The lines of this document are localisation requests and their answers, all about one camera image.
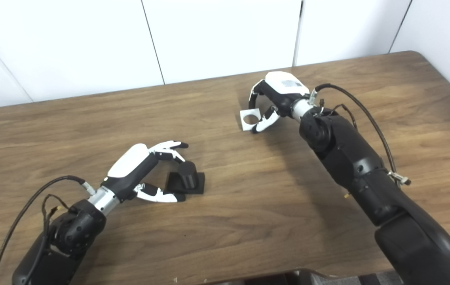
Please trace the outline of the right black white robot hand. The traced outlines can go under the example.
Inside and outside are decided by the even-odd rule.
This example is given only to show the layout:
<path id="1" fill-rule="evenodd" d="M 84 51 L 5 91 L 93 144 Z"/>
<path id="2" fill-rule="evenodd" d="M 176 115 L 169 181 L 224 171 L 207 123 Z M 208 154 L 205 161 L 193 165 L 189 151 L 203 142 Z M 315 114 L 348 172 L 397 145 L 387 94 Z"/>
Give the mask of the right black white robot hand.
<path id="1" fill-rule="evenodd" d="M 258 96 L 266 96 L 272 106 L 252 127 L 253 134 L 266 130 L 279 118 L 290 117 L 300 122 L 304 114 L 315 106 L 308 87 L 288 72 L 268 72 L 264 79 L 256 83 L 249 96 L 249 109 L 256 108 Z"/>

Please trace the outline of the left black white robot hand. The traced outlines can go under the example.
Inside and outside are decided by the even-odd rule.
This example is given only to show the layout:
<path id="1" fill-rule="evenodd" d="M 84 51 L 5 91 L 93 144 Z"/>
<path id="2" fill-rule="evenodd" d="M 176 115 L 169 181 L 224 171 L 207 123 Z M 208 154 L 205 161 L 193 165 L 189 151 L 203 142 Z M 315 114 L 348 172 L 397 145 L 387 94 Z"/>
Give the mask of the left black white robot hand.
<path id="1" fill-rule="evenodd" d="M 142 182 L 159 161 L 185 162 L 176 151 L 177 148 L 188 148 L 188 144 L 181 141 L 164 141 L 150 148 L 145 144 L 135 144 L 113 164 L 101 187 L 111 191 L 120 203 L 133 198 L 158 203 L 185 202 L 185 194 L 176 194 Z"/>

